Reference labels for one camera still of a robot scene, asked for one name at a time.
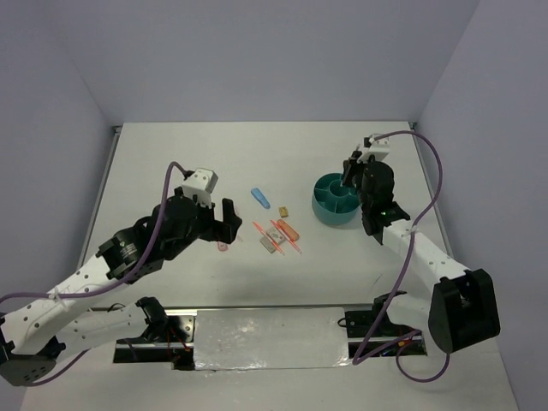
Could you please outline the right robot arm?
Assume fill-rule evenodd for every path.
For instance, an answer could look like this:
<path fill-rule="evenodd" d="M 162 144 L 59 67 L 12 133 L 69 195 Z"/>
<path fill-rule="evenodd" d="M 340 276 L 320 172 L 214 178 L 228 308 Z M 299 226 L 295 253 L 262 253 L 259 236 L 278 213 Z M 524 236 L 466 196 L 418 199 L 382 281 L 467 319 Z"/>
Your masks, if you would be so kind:
<path fill-rule="evenodd" d="M 354 151 L 343 163 L 342 184 L 355 189 L 366 234 L 402 258 L 402 273 L 426 286 L 425 299 L 396 289 L 374 302 L 373 328 L 391 335 L 401 325 L 428 333 L 446 354 L 468 348 L 501 331 L 491 276 L 452 259 L 418 230 L 395 202 L 395 176 L 377 153 Z"/>

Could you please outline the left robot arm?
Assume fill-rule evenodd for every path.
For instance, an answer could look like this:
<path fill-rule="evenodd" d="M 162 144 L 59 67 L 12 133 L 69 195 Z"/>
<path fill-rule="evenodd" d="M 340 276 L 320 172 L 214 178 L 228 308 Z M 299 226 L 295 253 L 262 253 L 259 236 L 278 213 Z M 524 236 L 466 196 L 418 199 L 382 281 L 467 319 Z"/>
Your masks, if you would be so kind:
<path fill-rule="evenodd" d="M 150 217 L 118 231 L 74 274 L 30 303 L 1 316 L 1 375 L 13 386 L 51 381 L 64 360 L 76 362 L 92 348 L 117 340 L 182 341 L 185 331 L 151 296 L 107 312 L 91 308 L 171 261 L 197 240 L 232 243 L 242 220 L 232 200 L 222 202 L 223 218 L 212 206 L 176 194 Z"/>

